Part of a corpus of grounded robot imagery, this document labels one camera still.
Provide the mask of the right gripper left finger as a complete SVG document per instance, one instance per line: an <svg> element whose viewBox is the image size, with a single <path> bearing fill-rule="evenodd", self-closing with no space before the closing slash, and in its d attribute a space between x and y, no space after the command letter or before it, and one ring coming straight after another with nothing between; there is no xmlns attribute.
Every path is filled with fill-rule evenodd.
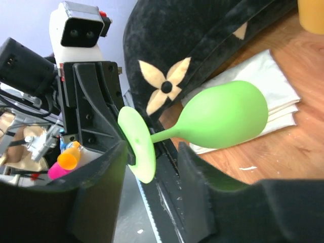
<svg viewBox="0 0 324 243"><path fill-rule="evenodd" d="M112 242L128 150L105 154L44 186L1 183L1 242Z"/></svg>

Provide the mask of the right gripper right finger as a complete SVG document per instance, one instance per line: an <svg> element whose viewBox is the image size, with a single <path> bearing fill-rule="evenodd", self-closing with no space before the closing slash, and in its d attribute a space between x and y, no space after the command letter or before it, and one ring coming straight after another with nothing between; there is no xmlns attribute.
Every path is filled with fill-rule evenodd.
<svg viewBox="0 0 324 243"><path fill-rule="evenodd" d="M179 144L187 242L323 242L323 180L240 182Z"/></svg>

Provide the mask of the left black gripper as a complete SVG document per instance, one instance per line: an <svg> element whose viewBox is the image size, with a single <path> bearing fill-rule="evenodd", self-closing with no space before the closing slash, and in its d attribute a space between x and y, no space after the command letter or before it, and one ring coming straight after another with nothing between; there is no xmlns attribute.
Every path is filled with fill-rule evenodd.
<svg viewBox="0 0 324 243"><path fill-rule="evenodd" d="M111 61L65 62L60 64L58 100L64 140L78 141L86 149L105 153L118 141L128 148L128 165L135 165L129 141L117 123L124 106L118 66Z"/></svg>

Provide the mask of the green wine glass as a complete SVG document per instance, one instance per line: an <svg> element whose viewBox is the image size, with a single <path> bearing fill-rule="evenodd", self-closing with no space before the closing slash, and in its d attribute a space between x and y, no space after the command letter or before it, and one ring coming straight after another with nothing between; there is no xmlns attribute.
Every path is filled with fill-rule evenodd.
<svg viewBox="0 0 324 243"><path fill-rule="evenodd" d="M156 171L154 143L178 137L200 147L222 149L255 138L268 121L267 101L253 84L237 80L207 88L183 108L175 125L150 134L142 116L124 106L117 123L135 155L132 173L150 183Z"/></svg>

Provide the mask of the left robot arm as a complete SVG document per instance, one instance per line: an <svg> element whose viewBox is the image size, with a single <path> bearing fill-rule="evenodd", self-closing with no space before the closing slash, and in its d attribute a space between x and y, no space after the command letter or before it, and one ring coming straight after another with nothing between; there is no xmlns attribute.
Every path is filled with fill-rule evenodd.
<svg viewBox="0 0 324 243"><path fill-rule="evenodd" d="M70 61L59 68L16 40L1 46L1 81L47 100L48 114L62 113L63 136L86 149L106 153L125 140L117 123L124 106L117 64Z"/></svg>

